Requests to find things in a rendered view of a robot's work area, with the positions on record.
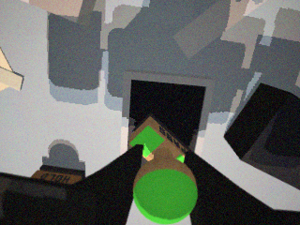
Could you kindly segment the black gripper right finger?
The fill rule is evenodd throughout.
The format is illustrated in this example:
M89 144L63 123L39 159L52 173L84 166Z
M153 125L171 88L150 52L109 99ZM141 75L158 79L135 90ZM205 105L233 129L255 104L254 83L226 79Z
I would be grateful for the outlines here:
M198 189L191 225L300 225L300 212L271 208L194 152L186 151L184 163Z

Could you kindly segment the yellow rubber stamp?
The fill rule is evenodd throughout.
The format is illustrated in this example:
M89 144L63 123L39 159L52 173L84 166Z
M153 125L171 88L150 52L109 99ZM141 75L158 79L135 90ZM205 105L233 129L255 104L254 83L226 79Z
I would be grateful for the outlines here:
M74 184L84 178L84 171L65 167L41 165L40 171L35 171L32 178L56 181L57 183Z

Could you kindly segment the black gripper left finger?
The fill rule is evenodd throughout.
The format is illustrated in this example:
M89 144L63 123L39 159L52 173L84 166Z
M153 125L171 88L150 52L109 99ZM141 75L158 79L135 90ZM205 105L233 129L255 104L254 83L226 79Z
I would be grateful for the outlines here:
M70 185L0 172L0 225L126 225L143 145Z

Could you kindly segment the cream paper card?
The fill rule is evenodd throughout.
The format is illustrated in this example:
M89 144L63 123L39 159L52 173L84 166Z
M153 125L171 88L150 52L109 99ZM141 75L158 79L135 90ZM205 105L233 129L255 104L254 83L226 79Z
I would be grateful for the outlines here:
M0 91L7 87L12 87L18 91L21 90L23 77L14 74L3 51L0 47Z

